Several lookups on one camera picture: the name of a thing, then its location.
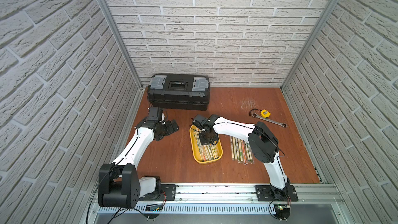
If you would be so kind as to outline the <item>yellow plastic storage box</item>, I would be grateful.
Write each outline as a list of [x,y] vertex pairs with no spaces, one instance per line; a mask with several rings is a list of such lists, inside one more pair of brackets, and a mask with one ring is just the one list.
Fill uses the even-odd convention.
[[195,161],[197,163],[199,163],[199,164],[209,164],[209,163],[213,163],[213,162],[216,162],[219,159],[221,159],[221,157],[223,156],[223,149],[222,149],[222,146],[221,146],[221,143],[220,143],[220,140],[219,140],[217,146],[218,146],[218,150],[220,152],[220,157],[217,160],[211,161],[209,163],[200,163],[199,161],[197,161],[197,159],[199,158],[199,152],[198,152],[198,149],[194,147],[194,145],[195,145],[194,137],[193,137],[193,132],[194,131],[198,131],[198,133],[199,133],[198,128],[196,128],[194,125],[191,125],[190,126],[190,139],[191,139],[192,153],[193,153],[193,157],[194,157]]

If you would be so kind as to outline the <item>chopsticks pair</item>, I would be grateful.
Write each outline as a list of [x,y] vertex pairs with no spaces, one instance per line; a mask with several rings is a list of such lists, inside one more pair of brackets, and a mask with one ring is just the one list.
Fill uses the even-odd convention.
[[240,155],[239,155],[239,146],[238,146],[238,141],[235,137],[233,137],[233,145],[234,145],[234,152],[235,152],[235,160],[240,163]]
[[246,143],[245,143],[244,141],[241,141],[241,146],[242,146],[242,153],[243,153],[243,161],[244,161],[244,164],[248,164]]
[[246,151],[247,151],[248,162],[250,164],[254,164],[254,160],[253,160],[253,157],[252,157],[252,152],[251,152],[251,148],[249,146],[249,143],[246,143]]
[[243,150],[242,150],[242,142],[240,139],[238,139],[237,141],[238,143],[238,150],[239,150],[239,161],[240,163],[244,163],[244,154],[243,154]]
[[232,160],[235,160],[236,156],[235,156],[235,148],[234,148],[234,139],[232,136],[230,137],[230,145],[231,145]]

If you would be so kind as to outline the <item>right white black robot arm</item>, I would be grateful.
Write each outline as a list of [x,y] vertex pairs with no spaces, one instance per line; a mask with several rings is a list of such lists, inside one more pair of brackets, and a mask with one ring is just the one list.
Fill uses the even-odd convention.
[[199,136],[206,142],[213,142],[222,134],[248,143],[254,157],[266,168],[272,198],[279,201],[288,200],[290,180],[280,162],[278,139],[265,123],[247,124],[227,120],[218,115],[211,115],[209,118],[197,115],[192,124],[199,129]]

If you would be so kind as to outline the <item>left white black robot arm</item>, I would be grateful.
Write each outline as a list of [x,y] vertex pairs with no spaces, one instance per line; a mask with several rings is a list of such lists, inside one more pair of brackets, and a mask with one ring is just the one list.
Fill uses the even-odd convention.
[[98,204],[101,207],[134,208],[140,198],[161,194],[158,176],[138,177],[137,167],[149,144],[179,130],[176,120],[143,120],[123,152],[98,173]]

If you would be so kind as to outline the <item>wrapped chopsticks pile in box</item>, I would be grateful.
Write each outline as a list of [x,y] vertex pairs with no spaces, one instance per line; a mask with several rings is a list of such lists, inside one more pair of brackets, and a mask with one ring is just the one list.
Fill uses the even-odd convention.
[[194,137],[194,147],[198,149],[199,158],[197,161],[200,163],[209,163],[211,161],[215,161],[220,157],[220,152],[218,150],[218,146],[214,144],[209,144],[203,146],[200,142],[200,137],[198,131],[193,132]]

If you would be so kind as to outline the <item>black plastic toolbox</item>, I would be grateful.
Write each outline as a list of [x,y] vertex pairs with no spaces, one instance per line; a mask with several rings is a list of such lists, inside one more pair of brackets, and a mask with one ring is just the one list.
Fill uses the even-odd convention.
[[210,81],[204,75],[155,74],[147,99],[154,107],[205,111],[210,102]]

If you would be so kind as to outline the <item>silver metal wrench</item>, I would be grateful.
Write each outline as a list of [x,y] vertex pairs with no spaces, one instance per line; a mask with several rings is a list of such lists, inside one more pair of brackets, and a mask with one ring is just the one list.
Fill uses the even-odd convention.
[[277,121],[271,120],[271,119],[269,119],[269,118],[264,118],[264,117],[262,117],[261,115],[258,115],[258,114],[256,114],[256,113],[252,113],[251,116],[252,116],[253,118],[257,118],[257,119],[260,119],[260,120],[264,120],[264,121],[266,121],[266,122],[270,122],[270,123],[272,123],[272,124],[279,125],[279,126],[281,126],[281,127],[283,127],[283,128],[286,128],[286,127],[287,127],[287,124],[286,124],[286,123],[277,122]]

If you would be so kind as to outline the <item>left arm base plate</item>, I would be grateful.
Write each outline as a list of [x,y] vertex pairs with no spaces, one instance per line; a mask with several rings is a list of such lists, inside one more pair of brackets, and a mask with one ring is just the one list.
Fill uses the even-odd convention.
[[159,192],[146,194],[141,197],[140,201],[174,201],[176,196],[176,184],[162,184]]

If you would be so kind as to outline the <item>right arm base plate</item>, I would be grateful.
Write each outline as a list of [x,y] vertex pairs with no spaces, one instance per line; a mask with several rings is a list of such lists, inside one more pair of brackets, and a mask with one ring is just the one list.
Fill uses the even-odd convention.
[[284,189],[278,189],[272,185],[255,185],[259,202],[292,201],[297,202],[298,196],[293,185],[288,184]]

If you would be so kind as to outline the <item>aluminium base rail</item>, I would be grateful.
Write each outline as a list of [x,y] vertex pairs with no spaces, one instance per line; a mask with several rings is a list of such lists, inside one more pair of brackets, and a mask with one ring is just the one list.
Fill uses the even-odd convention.
[[277,215],[298,204],[330,205],[345,202],[334,184],[293,184],[288,200],[273,200],[269,185],[257,184],[162,184],[164,192],[153,200],[140,198],[132,209],[95,206],[96,214],[243,214]]

